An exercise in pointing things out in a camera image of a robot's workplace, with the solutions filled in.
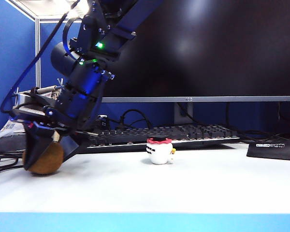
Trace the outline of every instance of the green led light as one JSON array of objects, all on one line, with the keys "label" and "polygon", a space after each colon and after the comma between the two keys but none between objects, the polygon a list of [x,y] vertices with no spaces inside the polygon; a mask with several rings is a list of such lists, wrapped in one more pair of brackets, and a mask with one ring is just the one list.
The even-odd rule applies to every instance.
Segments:
[{"label": "green led light", "polygon": [[98,47],[99,49],[102,49],[104,47],[104,44],[97,42],[96,47]]}]

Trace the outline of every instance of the small white toy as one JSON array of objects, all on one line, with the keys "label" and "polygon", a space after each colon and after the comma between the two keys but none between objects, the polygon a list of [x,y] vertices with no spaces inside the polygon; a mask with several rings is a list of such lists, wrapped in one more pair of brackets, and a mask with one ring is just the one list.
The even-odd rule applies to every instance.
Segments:
[{"label": "small white toy", "polygon": [[152,137],[147,139],[146,151],[153,164],[166,164],[173,162],[175,149],[172,145],[172,140],[165,137]]}]

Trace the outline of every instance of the monitor stand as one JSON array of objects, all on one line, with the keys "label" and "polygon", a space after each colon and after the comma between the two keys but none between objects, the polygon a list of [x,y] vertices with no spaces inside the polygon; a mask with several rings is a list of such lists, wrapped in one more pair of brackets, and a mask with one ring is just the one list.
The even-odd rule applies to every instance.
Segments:
[{"label": "monitor stand", "polygon": [[[186,112],[193,117],[193,103],[192,102],[180,102],[180,104],[186,109]],[[174,103],[174,124],[192,124],[193,121],[187,117],[178,104]]]}]

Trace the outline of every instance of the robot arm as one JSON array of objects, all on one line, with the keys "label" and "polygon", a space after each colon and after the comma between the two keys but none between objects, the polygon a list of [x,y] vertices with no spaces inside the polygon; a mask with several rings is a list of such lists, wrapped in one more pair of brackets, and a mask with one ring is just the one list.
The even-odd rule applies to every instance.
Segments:
[{"label": "robot arm", "polygon": [[[70,39],[69,45],[65,41],[57,44],[51,54],[52,65],[67,78],[58,99],[44,98],[33,90],[30,97],[43,114],[13,110],[14,119],[26,122],[26,170],[48,152],[55,142],[54,134],[80,144],[75,142],[81,141],[80,137],[73,139],[75,133],[92,125],[105,83],[114,78],[107,63],[119,59],[123,46],[135,38],[137,27],[162,1],[88,0],[89,11],[82,19],[78,37]],[[62,144],[66,161],[75,155],[75,149],[66,149],[66,143]]]}]

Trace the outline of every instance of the desk surface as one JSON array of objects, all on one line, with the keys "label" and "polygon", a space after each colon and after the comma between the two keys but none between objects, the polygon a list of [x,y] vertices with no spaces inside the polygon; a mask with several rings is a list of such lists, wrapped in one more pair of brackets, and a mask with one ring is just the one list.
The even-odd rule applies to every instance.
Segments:
[{"label": "desk surface", "polygon": [[246,157],[248,145],[76,155],[53,175],[0,173],[0,212],[290,213],[290,161]]}]

